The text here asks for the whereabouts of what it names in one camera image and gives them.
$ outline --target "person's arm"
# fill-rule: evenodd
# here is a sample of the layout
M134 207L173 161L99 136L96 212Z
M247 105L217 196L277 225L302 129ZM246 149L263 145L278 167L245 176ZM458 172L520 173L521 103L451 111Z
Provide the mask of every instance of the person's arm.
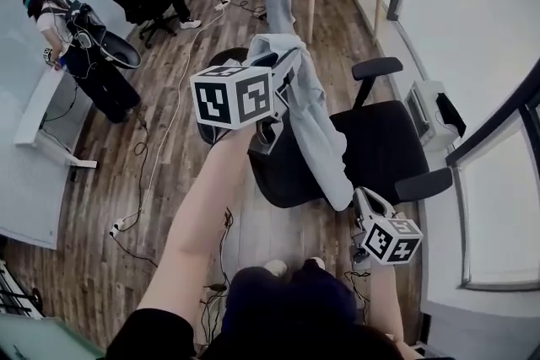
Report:
M45 36L45 39L51 46L51 63L56 63L63 49L62 42L53 29L45 29L42 30L41 33Z
M208 154L170 227L165 250L139 309L161 309L194 325L208 265L244 171L255 125L229 133Z
M382 266L371 260L370 322L377 330L391 335L405 360L423 358L404 341L402 313L396 290L396 273L393 266Z

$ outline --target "black sleeve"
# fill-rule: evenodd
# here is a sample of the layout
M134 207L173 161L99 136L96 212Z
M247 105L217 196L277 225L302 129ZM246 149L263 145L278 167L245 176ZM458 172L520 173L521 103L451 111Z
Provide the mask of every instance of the black sleeve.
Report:
M178 315L159 309L133 312L107 348L106 360L195 357L193 329Z

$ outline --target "sneaker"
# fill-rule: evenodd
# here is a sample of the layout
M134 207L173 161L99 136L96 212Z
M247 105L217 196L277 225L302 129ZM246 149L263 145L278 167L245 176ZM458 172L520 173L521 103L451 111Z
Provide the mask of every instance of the sneaker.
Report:
M187 19L183 23L180 22L181 29L196 29L201 25L201 21L198 19Z
M312 256L310 258L310 260L313 260L314 262L317 263L317 265L322 269L322 270L326 270L327 267L324 265L324 261L322 260L322 258L319 258L318 256Z
M280 260L273 260L264 265L264 268L270 271L275 277L283 277L289 269L287 265Z

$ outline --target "white table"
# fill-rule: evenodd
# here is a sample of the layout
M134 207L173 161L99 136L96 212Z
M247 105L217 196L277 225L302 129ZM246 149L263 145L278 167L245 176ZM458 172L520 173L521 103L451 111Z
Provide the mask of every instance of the white table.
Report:
M60 143L55 142L40 130L43 116L64 74L65 70L57 71L53 67L43 74L26 107L13 143L16 146L31 146L45 150L46 153L51 153L53 157L58 158L66 165L81 168L97 168L98 163L96 161L75 158Z

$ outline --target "office chair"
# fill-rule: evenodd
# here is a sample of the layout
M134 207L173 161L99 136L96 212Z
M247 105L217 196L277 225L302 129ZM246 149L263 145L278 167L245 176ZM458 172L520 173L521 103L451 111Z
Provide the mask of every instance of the office chair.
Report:
M157 32L159 29L162 29L165 31L167 35L173 35L176 36L176 32L171 29L167 24L178 17L178 15L171 15L170 17L164 18L163 14L165 11L169 8L169 6L164 6L163 10L156 10L153 11L152 14L149 14L148 11L143 11L141 8L137 9L128 9L124 5L122 5L122 2L120 0L112 0L115 3L118 3L126 13L126 20L130 23L141 25L146 22L148 22L147 25L145 25L138 33L138 37L143 40L144 34L147 34L146 41L144 42L144 46L146 48L151 48L152 45L150 44L150 40L154 36L155 32Z
M229 58L243 62L246 57L247 49L231 49L219 53L210 66L223 64ZM265 57L264 64L253 66L272 66L268 60ZM276 61L277 57L270 59L270 63ZM402 70L401 62L395 57L355 65L353 77L361 80L362 85L354 106L330 116L336 129L347 138L343 162L345 175L353 187L367 187L392 205L437 195L453 181L449 168L429 171L419 137L401 101L364 106L376 77ZM283 117L283 123L283 132L269 155L248 153L259 189L268 201L281 208L324 198L302 157L288 114ZM210 136L210 131L202 125L199 131L203 139Z

